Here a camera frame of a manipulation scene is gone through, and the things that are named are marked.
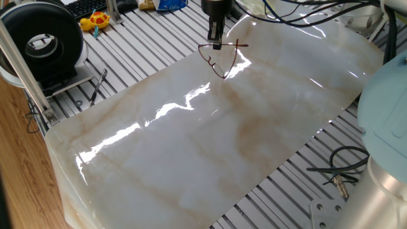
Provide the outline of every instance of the metal rod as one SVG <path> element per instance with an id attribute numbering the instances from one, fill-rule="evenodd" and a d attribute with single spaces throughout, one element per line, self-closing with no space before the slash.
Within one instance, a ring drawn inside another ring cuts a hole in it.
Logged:
<path id="1" fill-rule="evenodd" d="M 107 10 L 110 14 L 110 17 L 117 23 L 123 23 L 123 20 L 120 17 L 119 10 L 117 8 L 116 0 L 106 0 Z"/>
<path id="2" fill-rule="evenodd" d="M 11 66 L 14 68 L 17 76 L 23 82 L 39 111 L 42 113 L 46 112 L 46 117 L 53 118 L 53 121 L 51 122 L 55 123 L 57 120 L 55 120 L 55 113 L 52 111 L 50 103 L 46 100 L 44 93 L 37 84 L 37 81 L 28 68 L 27 63 L 25 63 L 23 56 L 21 56 L 21 53 L 16 47 L 13 38 L 11 38 L 2 20 L 0 20 L 0 48 Z"/>

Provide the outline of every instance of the wooden desk surface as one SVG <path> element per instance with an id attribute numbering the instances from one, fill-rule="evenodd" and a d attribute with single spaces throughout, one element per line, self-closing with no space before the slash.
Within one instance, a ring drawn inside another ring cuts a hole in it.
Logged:
<path id="1" fill-rule="evenodd" d="M 29 108 L 23 90 L 0 79 L 0 91 L 0 169 L 13 228 L 71 228 L 44 139 L 26 131 Z M 34 121 L 30 129 L 37 129 Z"/>

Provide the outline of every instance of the metal bracket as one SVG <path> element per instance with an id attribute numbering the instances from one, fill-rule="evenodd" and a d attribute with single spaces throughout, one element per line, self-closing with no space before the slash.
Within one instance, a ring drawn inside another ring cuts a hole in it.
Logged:
<path id="1" fill-rule="evenodd" d="M 110 17 L 117 23 L 123 23 L 123 20 L 120 17 L 119 10 L 117 8 L 116 0 L 106 0 L 107 10 L 109 12 Z"/>
<path id="2" fill-rule="evenodd" d="M 343 200 L 318 199 L 311 201 L 311 224 L 313 229 L 333 228 L 345 205 Z"/>
<path id="3" fill-rule="evenodd" d="M 45 119 L 49 122 L 51 126 L 59 122 L 57 116 L 55 115 L 52 109 L 47 109 L 46 111 L 44 111 L 43 114 L 45 116 Z"/>

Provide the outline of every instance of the black pen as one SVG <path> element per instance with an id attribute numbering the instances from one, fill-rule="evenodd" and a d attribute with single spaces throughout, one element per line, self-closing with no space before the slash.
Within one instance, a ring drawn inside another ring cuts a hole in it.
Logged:
<path id="1" fill-rule="evenodd" d="M 90 104 L 89 106 L 93 106 L 95 104 L 95 99 L 96 99 L 96 95 L 97 95 L 97 91 L 99 91 L 100 85 L 102 84 L 102 82 L 104 81 L 104 78 L 106 78 L 107 75 L 107 70 L 103 69 L 103 73 L 102 76 L 99 79 L 99 82 L 97 82 L 96 88 L 95 88 L 95 92 L 92 94 L 92 97 L 90 98 Z"/>

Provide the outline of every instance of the beige marble veining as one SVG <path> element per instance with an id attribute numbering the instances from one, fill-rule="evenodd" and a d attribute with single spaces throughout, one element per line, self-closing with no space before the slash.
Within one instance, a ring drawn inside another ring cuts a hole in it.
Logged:
<path id="1" fill-rule="evenodd" d="M 208 228 L 340 114 L 382 60 L 334 22 L 245 17 L 224 42 L 236 39 L 249 47 L 225 80 L 194 53 L 48 131 L 68 223 Z M 204 51 L 222 69 L 235 53 Z"/>

